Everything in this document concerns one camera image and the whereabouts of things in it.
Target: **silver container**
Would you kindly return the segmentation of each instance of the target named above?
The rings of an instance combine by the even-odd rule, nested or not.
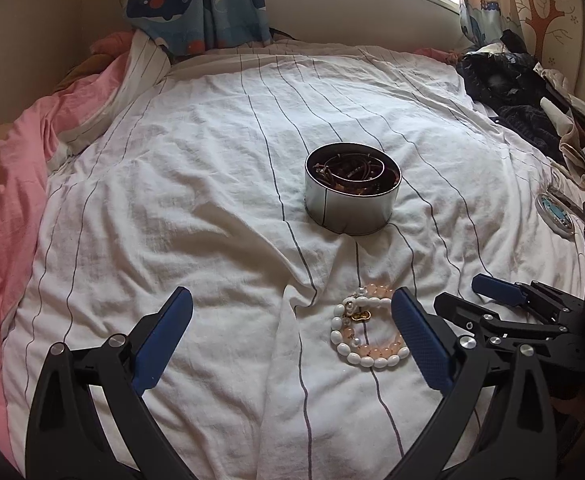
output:
[[[392,189],[377,195],[360,196],[330,189],[313,176],[312,168],[338,153],[369,154],[396,171],[399,179]],[[306,159],[306,210],[310,218],[330,231],[354,236],[368,235],[390,220],[401,180],[401,171],[395,161],[380,150],[354,142],[327,144],[310,153]]]

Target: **pink blanket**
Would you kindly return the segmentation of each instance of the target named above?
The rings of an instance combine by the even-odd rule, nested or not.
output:
[[[128,53],[122,54],[102,74],[39,99],[15,121],[8,138],[0,141],[0,324],[30,279],[47,201],[46,162],[57,150],[57,136],[104,107],[124,81],[127,60]],[[0,450],[14,463],[1,381],[1,347]]]

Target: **metal screw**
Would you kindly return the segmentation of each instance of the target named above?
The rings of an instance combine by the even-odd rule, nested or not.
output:
[[[469,335],[464,335],[459,338],[459,344],[466,350],[472,350],[477,346],[477,340]]]
[[[119,348],[126,342],[126,336],[124,334],[115,334],[108,340],[108,344],[112,348]]]
[[[534,355],[534,348],[530,345],[523,344],[519,347],[519,352],[526,357],[532,357]]]
[[[65,349],[66,346],[63,343],[55,343],[50,347],[50,353],[52,355],[59,355],[62,354]]]

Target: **pile of clothes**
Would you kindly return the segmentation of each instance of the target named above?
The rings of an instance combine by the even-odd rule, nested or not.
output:
[[[544,70],[508,40],[458,59],[467,94],[585,190],[585,102],[569,93],[560,72]]]

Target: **pink beaded bracelet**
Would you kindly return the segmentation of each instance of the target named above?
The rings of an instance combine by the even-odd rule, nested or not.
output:
[[[351,365],[364,368],[385,368],[399,364],[399,361],[410,355],[410,350],[397,332],[395,340],[387,346],[371,346],[363,344],[355,337],[353,322],[367,321],[372,316],[370,310],[390,308],[392,290],[383,285],[371,283],[365,288],[360,287],[352,295],[335,306],[330,322],[330,341],[339,355],[346,358]]]

